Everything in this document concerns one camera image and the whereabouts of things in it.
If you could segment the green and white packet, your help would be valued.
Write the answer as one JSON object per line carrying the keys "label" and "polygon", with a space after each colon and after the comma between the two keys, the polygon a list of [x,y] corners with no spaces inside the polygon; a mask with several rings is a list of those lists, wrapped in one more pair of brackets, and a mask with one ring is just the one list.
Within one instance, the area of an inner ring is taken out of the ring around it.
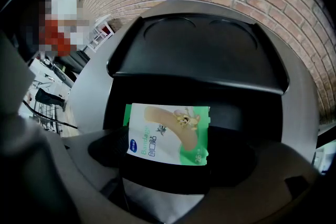
{"label": "green and white packet", "polygon": [[129,155],[164,164],[205,166],[208,157],[208,106],[128,104]]}

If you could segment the white side table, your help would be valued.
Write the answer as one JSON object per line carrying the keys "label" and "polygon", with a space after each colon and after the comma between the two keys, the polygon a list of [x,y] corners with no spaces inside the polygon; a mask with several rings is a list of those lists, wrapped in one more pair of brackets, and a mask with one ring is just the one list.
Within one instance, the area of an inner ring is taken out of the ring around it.
{"label": "white side table", "polygon": [[[93,28],[90,32],[89,35],[89,45],[88,47],[93,50],[94,52],[96,52],[98,50],[98,48],[101,47],[101,45],[107,41],[111,36],[114,35],[114,31],[112,30],[112,28],[110,27],[110,25],[108,24],[107,20],[109,19],[111,14],[107,14],[105,16],[102,16],[98,19],[96,19]],[[109,28],[109,30],[111,31],[111,34],[109,36],[105,36],[102,31],[101,28],[103,26],[107,26]]]}

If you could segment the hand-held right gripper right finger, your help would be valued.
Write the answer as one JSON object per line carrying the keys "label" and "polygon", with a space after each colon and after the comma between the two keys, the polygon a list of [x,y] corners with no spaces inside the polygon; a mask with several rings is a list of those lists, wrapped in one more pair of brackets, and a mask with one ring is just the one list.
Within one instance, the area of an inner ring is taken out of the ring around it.
{"label": "hand-held right gripper right finger", "polygon": [[291,147],[265,142],[246,180],[233,188],[212,188],[181,224],[276,224],[307,196],[319,178],[314,166]]}

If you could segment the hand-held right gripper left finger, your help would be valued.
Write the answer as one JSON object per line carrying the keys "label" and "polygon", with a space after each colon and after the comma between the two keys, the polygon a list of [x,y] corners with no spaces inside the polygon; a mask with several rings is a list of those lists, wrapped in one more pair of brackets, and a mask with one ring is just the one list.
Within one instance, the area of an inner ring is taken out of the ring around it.
{"label": "hand-held right gripper left finger", "polygon": [[85,224],[132,224],[120,173],[127,151],[124,130],[61,139],[71,163],[71,193]]}

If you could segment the white desk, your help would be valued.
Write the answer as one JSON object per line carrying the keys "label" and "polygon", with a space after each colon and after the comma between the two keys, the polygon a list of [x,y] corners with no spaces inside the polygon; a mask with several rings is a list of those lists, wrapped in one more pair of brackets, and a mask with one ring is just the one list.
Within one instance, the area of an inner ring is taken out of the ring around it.
{"label": "white desk", "polygon": [[313,165],[320,174],[325,175],[336,154],[336,140],[316,149]]}

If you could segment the black box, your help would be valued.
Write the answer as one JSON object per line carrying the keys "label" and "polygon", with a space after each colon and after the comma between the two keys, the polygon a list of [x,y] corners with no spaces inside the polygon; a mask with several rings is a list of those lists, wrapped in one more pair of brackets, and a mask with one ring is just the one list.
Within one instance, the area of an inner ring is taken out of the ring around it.
{"label": "black box", "polygon": [[126,153],[123,179],[173,194],[234,187],[257,164],[254,138],[280,141],[287,71],[258,24],[206,14],[138,18],[107,63],[113,79],[104,126],[123,124],[128,104],[208,106],[205,166],[164,164]]}

